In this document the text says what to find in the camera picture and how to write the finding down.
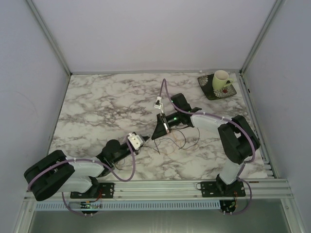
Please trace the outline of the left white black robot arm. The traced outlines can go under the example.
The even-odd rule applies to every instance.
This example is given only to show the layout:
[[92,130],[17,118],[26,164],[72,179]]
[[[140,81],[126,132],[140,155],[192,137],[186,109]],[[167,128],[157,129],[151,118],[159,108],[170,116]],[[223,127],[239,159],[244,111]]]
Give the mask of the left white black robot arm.
[[55,150],[24,172],[28,191],[37,201],[61,192],[69,192],[72,198],[99,198],[103,186],[98,179],[113,173],[119,161],[139,154],[148,139],[148,136],[129,133],[123,144],[116,139],[109,140],[95,157],[74,158]]

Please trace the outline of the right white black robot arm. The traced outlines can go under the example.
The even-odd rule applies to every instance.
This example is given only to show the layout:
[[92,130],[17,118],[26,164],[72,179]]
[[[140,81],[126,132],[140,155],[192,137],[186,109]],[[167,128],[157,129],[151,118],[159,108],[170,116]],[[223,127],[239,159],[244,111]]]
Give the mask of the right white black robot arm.
[[201,108],[191,108],[183,94],[178,93],[171,97],[175,113],[158,114],[157,124],[152,140],[169,134],[172,127],[179,124],[188,127],[204,129],[219,135],[225,155],[225,165],[216,177],[216,189],[221,196],[228,196],[238,191],[238,175],[245,160],[253,156],[260,143],[250,125],[243,116],[237,115],[230,120],[218,116],[208,116]]

